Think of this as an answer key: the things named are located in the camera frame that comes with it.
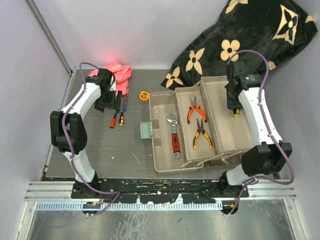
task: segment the pliers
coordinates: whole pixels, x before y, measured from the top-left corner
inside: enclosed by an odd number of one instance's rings
[[[196,145],[197,139],[200,136],[200,133],[202,133],[203,136],[208,140],[210,149],[212,149],[213,148],[212,141],[211,141],[209,135],[204,130],[204,123],[203,123],[202,119],[201,119],[201,125],[199,124],[198,118],[196,119],[196,124],[198,125],[198,129],[197,129],[196,135],[193,139],[193,148],[197,149],[197,145]]]
[[[196,109],[201,114],[201,116],[203,117],[204,122],[206,123],[207,122],[207,116],[200,109],[200,106],[197,105],[196,97],[194,97],[194,101],[192,101],[192,98],[190,97],[190,102],[191,102],[191,106],[189,107],[190,110],[189,110],[188,117],[187,117],[188,124],[190,124],[191,114],[193,113],[194,109]]]

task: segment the white wall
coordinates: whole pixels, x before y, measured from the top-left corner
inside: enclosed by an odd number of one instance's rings
[[[320,29],[320,1],[296,0]],[[294,188],[312,239],[320,236],[320,35],[290,62],[275,69],[266,85],[266,100],[277,130],[291,142]]]
[[[23,0],[1,1],[0,33],[0,238],[11,240],[68,74]]]
[[[59,45],[78,66],[112,61],[170,68],[218,19],[227,0],[35,0]]]

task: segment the toolbox tray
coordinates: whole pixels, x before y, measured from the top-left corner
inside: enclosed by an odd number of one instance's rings
[[[144,123],[146,130],[144,133],[141,132],[141,136],[144,135],[146,138],[146,134],[150,132],[148,137],[152,140],[154,169],[160,174],[194,172],[201,169],[204,166],[203,163],[191,162],[186,158],[176,93],[174,91],[152,92],[149,97],[149,109],[151,121]],[[176,130],[180,143],[180,158],[174,157],[171,126],[167,122],[168,114],[174,114],[175,119],[178,120]]]
[[[234,116],[227,109],[227,84],[227,76],[202,77],[200,82],[215,147],[219,154],[245,153],[253,147],[250,126],[244,110]]]
[[[211,131],[211,125],[209,122],[205,122],[200,113],[194,109],[190,118],[190,124],[187,121],[188,113],[191,106],[191,101],[195,99],[196,102],[200,106],[200,109],[204,112],[208,119],[208,111],[205,106],[205,101],[203,100],[202,89],[200,86],[192,86],[192,87],[177,87],[175,89],[176,98],[178,103],[178,111],[181,119],[181,126],[184,135],[184,146],[186,151],[186,159],[192,162],[200,162],[205,159],[214,157],[217,155],[215,152],[215,144],[213,139],[213,134]],[[210,149],[208,140],[201,133],[200,136],[196,140],[196,149],[194,149],[193,142],[197,133],[198,125],[197,119],[199,120],[199,124],[201,125],[201,120],[203,122],[203,129],[209,135],[213,148]]]

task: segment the adjustable wrench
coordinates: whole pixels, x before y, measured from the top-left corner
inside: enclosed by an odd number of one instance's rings
[[[173,155],[176,159],[180,158],[181,153],[180,153],[180,143],[179,143],[179,138],[177,134],[177,124],[178,121],[176,120],[176,116],[173,113],[170,113],[167,117],[166,120],[170,124],[171,127],[171,139],[172,139],[172,149],[173,149]]]

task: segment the metal floor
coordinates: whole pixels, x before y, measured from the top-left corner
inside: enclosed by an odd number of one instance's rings
[[[283,200],[246,200],[232,217],[219,210],[107,211],[93,218],[75,211],[37,211],[28,240],[57,239],[294,240],[295,237]]]
[[[92,106],[86,114],[84,118],[88,136],[86,153],[98,177],[218,179],[224,171],[235,167],[233,164],[213,167],[205,164],[196,172],[166,175],[160,175],[155,171],[151,140],[142,140],[140,137],[140,122],[149,121],[150,114],[148,102],[140,101],[139,93],[168,91],[160,86],[167,73],[167,69],[132,70],[124,126],[117,124],[114,129],[109,128],[114,110],[107,109],[102,113]],[[78,93],[81,84],[80,73],[77,71],[68,102]],[[74,177],[69,162],[57,148],[52,151],[46,176]]]

